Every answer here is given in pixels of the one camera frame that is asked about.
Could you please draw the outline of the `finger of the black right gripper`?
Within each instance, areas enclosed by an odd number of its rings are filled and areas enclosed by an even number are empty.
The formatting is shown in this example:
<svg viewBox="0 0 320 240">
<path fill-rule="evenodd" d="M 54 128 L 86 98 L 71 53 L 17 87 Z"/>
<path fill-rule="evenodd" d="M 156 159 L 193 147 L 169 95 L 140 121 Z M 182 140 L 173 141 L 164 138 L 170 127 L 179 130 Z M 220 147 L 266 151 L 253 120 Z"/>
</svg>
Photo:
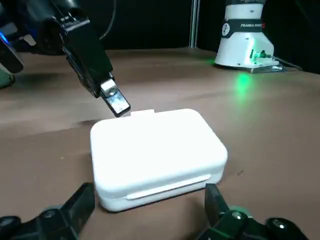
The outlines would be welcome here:
<svg viewBox="0 0 320 240">
<path fill-rule="evenodd" d="M 113 66 L 88 18 L 62 17 L 54 20 L 60 45 L 81 85 L 101 98 L 115 117 L 131 109 L 112 74 Z"/>
<path fill-rule="evenodd" d="M 24 69 L 24 65 L 13 48 L 9 46 L 1 46 L 0 68 L 9 74 L 17 74 Z"/>
</svg>

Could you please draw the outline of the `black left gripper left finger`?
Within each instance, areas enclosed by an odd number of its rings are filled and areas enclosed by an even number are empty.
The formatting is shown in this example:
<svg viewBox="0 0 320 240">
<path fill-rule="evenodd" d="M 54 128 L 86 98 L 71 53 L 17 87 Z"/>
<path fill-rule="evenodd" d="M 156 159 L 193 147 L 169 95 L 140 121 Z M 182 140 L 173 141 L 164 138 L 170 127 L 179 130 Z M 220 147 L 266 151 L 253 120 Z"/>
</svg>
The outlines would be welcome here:
<svg viewBox="0 0 320 240">
<path fill-rule="evenodd" d="M 22 222 L 14 215 L 0 218 L 2 240 L 77 240 L 95 209 L 94 184 L 83 183 L 58 208 L 48 208 L 35 218 Z"/>
</svg>

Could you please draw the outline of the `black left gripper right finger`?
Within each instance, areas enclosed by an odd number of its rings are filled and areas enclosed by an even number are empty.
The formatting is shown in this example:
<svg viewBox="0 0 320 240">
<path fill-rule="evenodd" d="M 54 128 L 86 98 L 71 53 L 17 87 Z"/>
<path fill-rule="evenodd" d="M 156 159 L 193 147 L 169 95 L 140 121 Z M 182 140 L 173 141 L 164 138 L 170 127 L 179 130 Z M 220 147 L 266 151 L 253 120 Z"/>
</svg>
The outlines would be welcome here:
<svg viewBox="0 0 320 240">
<path fill-rule="evenodd" d="M 256 221 L 239 206 L 229 207 L 216 184 L 205 186 L 204 210 L 209 222 L 200 240 L 306 240 L 292 221 L 282 217 Z"/>
</svg>

